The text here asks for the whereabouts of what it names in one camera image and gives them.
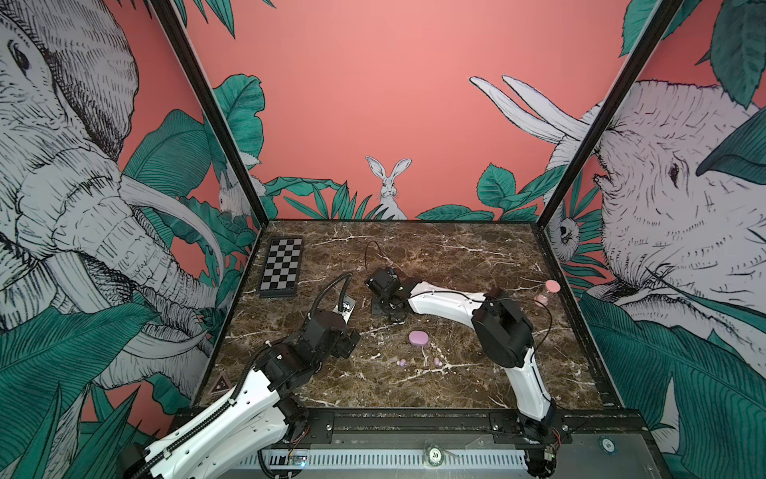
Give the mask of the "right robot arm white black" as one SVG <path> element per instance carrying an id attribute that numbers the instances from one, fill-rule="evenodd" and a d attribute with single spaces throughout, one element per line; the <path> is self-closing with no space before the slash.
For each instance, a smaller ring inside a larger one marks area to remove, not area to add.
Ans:
<path id="1" fill-rule="evenodd" d="M 365 285 L 372 293 L 373 313 L 389 319 L 434 315 L 475 331 L 484 355 L 504 369 L 518 409 L 518 423 L 526 439 L 557 443 L 556 401 L 544 386 L 537 365 L 534 327 L 521 306 L 506 291 L 465 293 L 402 277 L 392 267 L 377 269 Z"/>

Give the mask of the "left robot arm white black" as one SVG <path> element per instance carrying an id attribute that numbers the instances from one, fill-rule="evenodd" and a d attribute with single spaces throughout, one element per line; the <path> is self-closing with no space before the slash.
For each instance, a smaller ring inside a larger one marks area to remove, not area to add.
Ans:
<path id="1" fill-rule="evenodd" d="M 170 436 L 121 454 L 121 478 L 219 478 L 241 459 L 309 433 L 309 412 L 295 391 L 331 357 L 350 357 L 360 335 L 347 325 L 345 297 L 321 309 L 325 295 L 347 289 L 352 273 L 335 277 L 315 297 L 302 327 L 254 353 L 237 384 Z"/>

